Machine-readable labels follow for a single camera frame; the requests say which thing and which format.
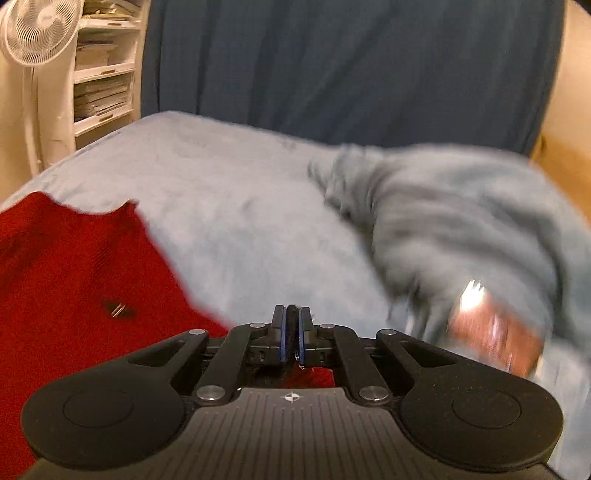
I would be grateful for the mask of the grey blue crumpled blanket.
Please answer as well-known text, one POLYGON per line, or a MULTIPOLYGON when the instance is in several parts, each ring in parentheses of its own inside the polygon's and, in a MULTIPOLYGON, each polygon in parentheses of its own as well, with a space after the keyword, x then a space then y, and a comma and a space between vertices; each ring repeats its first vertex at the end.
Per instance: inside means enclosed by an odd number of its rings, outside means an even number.
POLYGON ((346 146, 312 160, 325 201, 370 233, 407 331, 435 341, 478 282, 535 333, 590 350, 590 229, 539 170, 495 149, 346 146))

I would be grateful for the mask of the white bookshelf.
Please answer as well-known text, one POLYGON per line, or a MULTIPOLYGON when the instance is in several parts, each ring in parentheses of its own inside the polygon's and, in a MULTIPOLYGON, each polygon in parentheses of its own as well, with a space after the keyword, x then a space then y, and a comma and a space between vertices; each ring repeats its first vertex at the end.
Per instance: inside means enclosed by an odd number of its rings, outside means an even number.
POLYGON ((73 63, 73 139, 77 149, 139 117, 149 1, 86 1, 73 63))

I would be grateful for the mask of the red knit garment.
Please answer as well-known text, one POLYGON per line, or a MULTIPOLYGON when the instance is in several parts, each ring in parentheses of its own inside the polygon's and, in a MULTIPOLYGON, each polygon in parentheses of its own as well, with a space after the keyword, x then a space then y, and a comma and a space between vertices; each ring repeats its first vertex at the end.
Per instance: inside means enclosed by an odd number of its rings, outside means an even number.
POLYGON ((1 215, 1 475, 33 465, 21 411, 53 380, 200 328, 229 324, 187 299, 135 203, 84 213, 41 192, 1 215))

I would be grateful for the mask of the light blue fleece bed sheet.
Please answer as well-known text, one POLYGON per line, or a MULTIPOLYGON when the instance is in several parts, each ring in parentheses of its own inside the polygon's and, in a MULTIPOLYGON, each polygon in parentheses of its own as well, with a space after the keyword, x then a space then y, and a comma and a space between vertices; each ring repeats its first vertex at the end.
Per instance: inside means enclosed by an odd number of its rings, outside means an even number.
MULTIPOLYGON (((330 147, 250 127, 168 112, 107 135, 13 193, 34 192, 83 212, 137 204, 148 233, 192 303, 229 325, 262 319, 274 305, 311 308, 320 322, 360 335, 408 335, 407 296, 394 296, 373 260, 368 230, 325 201, 308 174, 330 147)), ((552 466, 590 474, 590 350, 544 337, 533 378, 566 417, 552 466)))

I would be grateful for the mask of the dark blue curtain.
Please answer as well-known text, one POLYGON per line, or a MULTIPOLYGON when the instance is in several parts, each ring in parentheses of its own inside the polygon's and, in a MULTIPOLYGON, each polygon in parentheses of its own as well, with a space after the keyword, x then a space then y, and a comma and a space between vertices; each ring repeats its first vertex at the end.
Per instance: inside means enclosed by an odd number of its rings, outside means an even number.
POLYGON ((531 152, 560 1, 155 1, 141 113, 181 111, 325 144, 531 152))

